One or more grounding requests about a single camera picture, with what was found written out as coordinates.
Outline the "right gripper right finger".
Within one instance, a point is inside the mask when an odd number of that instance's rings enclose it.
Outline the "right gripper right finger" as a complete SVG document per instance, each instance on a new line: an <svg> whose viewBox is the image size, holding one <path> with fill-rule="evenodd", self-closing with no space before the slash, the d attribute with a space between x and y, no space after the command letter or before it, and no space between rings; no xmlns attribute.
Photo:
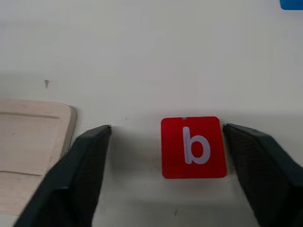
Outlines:
<svg viewBox="0 0 303 227"><path fill-rule="evenodd" d="M303 227L303 167L268 134L231 123L223 132L260 227Z"/></svg>

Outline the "wooden letter tray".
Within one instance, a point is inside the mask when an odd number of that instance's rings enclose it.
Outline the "wooden letter tray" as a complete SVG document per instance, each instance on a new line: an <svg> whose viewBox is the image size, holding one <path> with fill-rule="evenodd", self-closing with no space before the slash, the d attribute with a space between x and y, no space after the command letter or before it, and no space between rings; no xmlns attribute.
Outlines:
<svg viewBox="0 0 303 227"><path fill-rule="evenodd" d="M68 150L75 121L62 103L0 99L0 214L22 212Z"/></svg>

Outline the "red letter b block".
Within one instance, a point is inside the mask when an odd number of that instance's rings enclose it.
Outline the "red letter b block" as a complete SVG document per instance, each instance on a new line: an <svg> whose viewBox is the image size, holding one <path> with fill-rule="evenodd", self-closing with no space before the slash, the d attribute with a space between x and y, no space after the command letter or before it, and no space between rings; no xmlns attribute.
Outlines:
<svg viewBox="0 0 303 227"><path fill-rule="evenodd" d="M166 179L225 177L227 165L219 119L215 116L164 118L161 161Z"/></svg>

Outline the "blue letter t block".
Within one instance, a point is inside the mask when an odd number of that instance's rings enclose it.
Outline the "blue letter t block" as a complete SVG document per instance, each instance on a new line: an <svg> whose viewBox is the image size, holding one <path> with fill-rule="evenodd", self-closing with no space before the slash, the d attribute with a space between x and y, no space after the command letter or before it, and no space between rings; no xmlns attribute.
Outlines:
<svg viewBox="0 0 303 227"><path fill-rule="evenodd" d="M303 10L303 0L280 0L283 10Z"/></svg>

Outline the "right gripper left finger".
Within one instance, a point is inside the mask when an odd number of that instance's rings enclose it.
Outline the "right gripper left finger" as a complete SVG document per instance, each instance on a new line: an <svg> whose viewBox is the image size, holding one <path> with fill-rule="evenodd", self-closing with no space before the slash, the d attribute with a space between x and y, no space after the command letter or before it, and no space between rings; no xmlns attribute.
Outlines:
<svg viewBox="0 0 303 227"><path fill-rule="evenodd" d="M103 125L80 135L47 172L13 227L92 227L107 148Z"/></svg>

